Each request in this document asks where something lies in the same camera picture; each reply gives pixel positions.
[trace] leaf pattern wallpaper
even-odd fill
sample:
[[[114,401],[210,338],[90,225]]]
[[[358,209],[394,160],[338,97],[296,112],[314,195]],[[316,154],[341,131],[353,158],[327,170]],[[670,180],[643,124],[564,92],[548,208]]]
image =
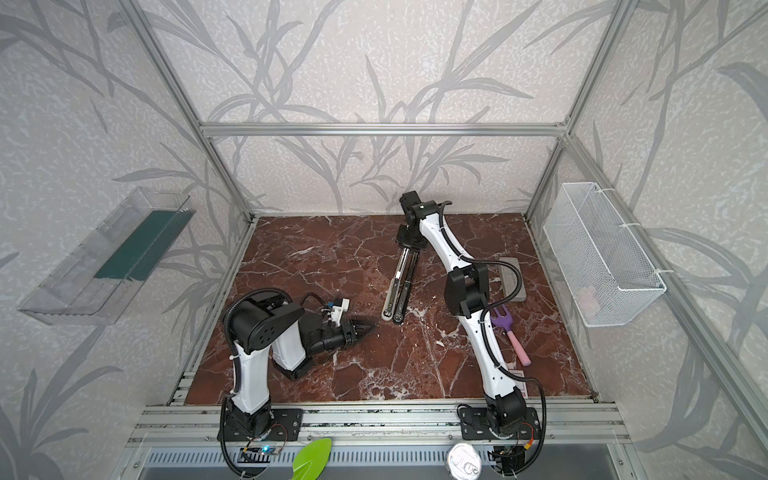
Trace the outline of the leaf pattern wallpaper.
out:
[[[207,122],[563,121],[614,8],[612,0],[141,4]],[[257,212],[394,213],[407,190],[451,197],[466,212],[522,212],[530,196],[521,192],[535,189],[554,139],[222,137],[216,145]]]
[[[766,47],[764,0],[638,8],[576,133],[768,394]],[[541,225],[556,185],[580,180],[566,156],[533,222],[566,303]],[[651,478],[768,478],[768,459],[664,302],[615,329],[585,329],[565,310]]]
[[[247,229],[111,2],[0,5],[0,478],[107,478],[165,403]],[[197,213],[109,327],[16,310],[136,186]]]

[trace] green trowel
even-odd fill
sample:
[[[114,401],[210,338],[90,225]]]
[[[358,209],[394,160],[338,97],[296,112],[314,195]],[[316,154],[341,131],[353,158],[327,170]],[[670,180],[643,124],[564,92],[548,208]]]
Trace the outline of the green trowel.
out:
[[[331,439],[310,443],[293,460],[293,477],[290,480],[316,480],[323,473],[331,455]]]

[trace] purple garden fork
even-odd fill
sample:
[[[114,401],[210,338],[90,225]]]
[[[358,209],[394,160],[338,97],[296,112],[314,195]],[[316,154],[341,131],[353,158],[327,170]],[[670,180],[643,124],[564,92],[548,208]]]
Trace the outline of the purple garden fork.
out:
[[[493,309],[493,311],[496,312],[496,316],[491,315],[491,323],[493,323],[494,326],[500,326],[505,330],[509,337],[509,341],[512,342],[512,346],[515,348],[515,353],[518,354],[520,363],[523,366],[529,366],[531,365],[531,359],[528,358],[528,354],[523,350],[523,345],[518,341],[518,337],[512,333],[512,314],[507,310],[506,305],[502,305],[502,308],[504,309],[505,315],[500,314],[497,308]]]

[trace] can lid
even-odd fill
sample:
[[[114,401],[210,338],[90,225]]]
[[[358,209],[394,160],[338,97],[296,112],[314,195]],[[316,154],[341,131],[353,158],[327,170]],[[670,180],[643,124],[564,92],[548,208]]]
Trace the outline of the can lid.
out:
[[[445,463],[456,480],[477,480],[480,477],[482,460],[477,450],[466,442],[454,445],[448,452]]]

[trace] mesh basket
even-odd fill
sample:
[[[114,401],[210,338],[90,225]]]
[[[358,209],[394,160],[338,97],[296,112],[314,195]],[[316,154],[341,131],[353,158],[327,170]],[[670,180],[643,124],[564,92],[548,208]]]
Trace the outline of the mesh basket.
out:
[[[596,183],[562,184],[544,232],[586,326],[626,325],[667,290]]]

